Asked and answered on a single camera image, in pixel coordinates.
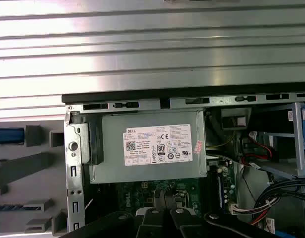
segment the screw hole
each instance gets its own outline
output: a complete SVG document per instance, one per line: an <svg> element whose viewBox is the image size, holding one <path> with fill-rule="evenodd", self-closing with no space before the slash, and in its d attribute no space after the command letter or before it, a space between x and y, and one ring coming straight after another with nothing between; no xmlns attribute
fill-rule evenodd
<svg viewBox="0 0 305 238"><path fill-rule="evenodd" d="M75 151L78 148L78 144L76 142L71 142L68 147L71 151Z"/></svg>

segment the barcode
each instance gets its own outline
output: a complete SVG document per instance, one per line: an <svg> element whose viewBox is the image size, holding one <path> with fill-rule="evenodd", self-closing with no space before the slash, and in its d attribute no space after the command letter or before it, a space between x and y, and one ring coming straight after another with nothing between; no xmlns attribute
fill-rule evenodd
<svg viewBox="0 0 305 238"><path fill-rule="evenodd" d="M128 155L128 159L146 158L147 155Z"/></svg>

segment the white connector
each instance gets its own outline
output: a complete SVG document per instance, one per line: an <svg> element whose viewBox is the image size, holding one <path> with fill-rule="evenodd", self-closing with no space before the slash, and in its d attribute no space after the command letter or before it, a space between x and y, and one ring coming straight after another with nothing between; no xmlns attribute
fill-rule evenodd
<svg viewBox="0 0 305 238"><path fill-rule="evenodd" d="M234 208L237 207L237 203L234 202L230 202L228 204L228 210L230 212L231 215L237 215L236 212L234 211Z"/></svg>

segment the metal bracket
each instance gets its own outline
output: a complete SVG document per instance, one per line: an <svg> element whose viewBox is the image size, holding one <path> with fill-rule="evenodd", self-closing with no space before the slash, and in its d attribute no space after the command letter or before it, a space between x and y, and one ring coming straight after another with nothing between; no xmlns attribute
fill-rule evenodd
<svg viewBox="0 0 305 238"><path fill-rule="evenodd" d="M85 225L84 174L82 163L90 159L88 124L69 124L70 112L64 122L68 231Z"/></svg>

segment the metal sheet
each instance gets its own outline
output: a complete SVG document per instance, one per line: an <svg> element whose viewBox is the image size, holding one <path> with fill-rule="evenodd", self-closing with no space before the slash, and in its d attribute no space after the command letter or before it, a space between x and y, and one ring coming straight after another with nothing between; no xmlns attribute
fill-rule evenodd
<svg viewBox="0 0 305 238"><path fill-rule="evenodd" d="M303 81L305 0L0 1L0 120L58 119L67 93Z"/></svg>
<svg viewBox="0 0 305 238"><path fill-rule="evenodd" d="M218 7L294 6L305 0L243 0L234 1L163 1L163 0L17 0L0 1L0 16L65 14L81 12L110 12L163 9L194 9Z"/></svg>

